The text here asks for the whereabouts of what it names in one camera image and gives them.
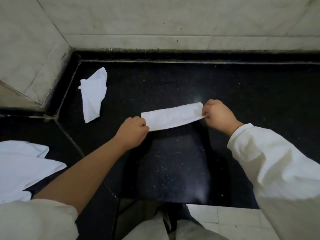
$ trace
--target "person's left hand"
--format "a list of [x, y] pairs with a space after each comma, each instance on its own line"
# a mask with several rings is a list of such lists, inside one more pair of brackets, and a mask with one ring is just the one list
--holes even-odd
[[149, 129], [144, 118], [129, 117], [122, 123], [114, 139], [127, 151], [140, 145], [146, 138]]

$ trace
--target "white towel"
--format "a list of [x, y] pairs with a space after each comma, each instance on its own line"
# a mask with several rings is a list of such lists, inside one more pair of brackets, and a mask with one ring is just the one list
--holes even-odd
[[204, 117], [201, 115], [202, 107], [202, 103], [199, 102], [141, 113], [141, 117], [146, 120], [146, 125], [150, 127], [149, 131], [158, 131], [200, 120]]
[[66, 164], [45, 159], [49, 147], [27, 141], [0, 142], [0, 204], [30, 200], [23, 191], [45, 177], [66, 168]]
[[96, 71], [88, 79], [80, 80], [83, 117], [86, 123], [100, 116], [101, 102], [107, 92], [107, 72], [104, 67]]

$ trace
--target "black granite floor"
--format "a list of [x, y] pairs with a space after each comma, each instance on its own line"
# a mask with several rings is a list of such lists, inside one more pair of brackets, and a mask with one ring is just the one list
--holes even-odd
[[[170, 63], [155, 62], [157, 54], [152, 60], [144, 57], [145, 62], [132, 55], [130, 60], [119, 59], [117, 54], [116, 60], [112, 56], [92, 60], [98, 57], [95, 53], [87, 60], [81, 55], [65, 72], [73, 80], [61, 108], [64, 92], [57, 89], [53, 100], [55, 96], [59, 99], [52, 104], [59, 109], [48, 113], [49, 121], [0, 118], [1, 141], [48, 145], [47, 158], [71, 166], [110, 140], [127, 117], [219, 99], [243, 123], [274, 130], [320, 162], [320, 65], [315, 62], [286, 62], [277, 55], [269, 55], [267, 62], [259, 56], [259, 63], [247, 55], [245, 61], [235, 60], [233, 54], [224, 55], [224, 61], [212, 61], [206, 54], [206, 62], [182, 59]], [[170, 55], [161, 57], [169, 59]], [[78, 86], [101, 67], [108, 73], [106, 97], [100, 117], [86, 124]], [[207, 128], [203, 121], [150, 132], [106, 176], [77, 220], [79, 238], [110, 239], [119, 198], [258, 208], [252, 184], [226, 148], [227, 142], [226, 136]], [[30, 190], [40, 190], [54, 177]]]

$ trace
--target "white sleeve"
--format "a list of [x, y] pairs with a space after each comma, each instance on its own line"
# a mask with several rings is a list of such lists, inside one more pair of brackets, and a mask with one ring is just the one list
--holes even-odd
[[75, 240], [78, 216], [73, 206], [35, 199], [0, 204], [1, 240]]
[[228, 142], [281, 240], [319, 239], [320, 164], [270, 129], [246, 124]]

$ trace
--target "hand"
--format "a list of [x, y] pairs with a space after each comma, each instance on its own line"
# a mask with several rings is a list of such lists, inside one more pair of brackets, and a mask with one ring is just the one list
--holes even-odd
[[117, 140], [127, 151], [140, 145], [146, 138], [149, 129], [144, 118], [129, 117], [122, 123], [113, 139]]
[[225, 133], [229, 137], [243, 125], [220, 100], [209, 99], [202, 108], [202, 116], [206, 116], [204, 120], [208, 126]]

